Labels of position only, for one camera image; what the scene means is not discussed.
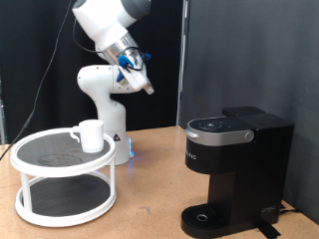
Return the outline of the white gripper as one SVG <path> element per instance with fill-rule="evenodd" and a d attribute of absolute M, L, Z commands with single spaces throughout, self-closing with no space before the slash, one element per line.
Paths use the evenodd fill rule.
<path fill-rule="evenodd" d="M 144 89 L 148 95 L 155 92 L 152 84 L 150 84 L 146 67 L 142 67 L 140 71 L 137 70 L 125 70 L 119 66 L 119 84 L 127 89 L 129 92 L 137 92 Z"/>

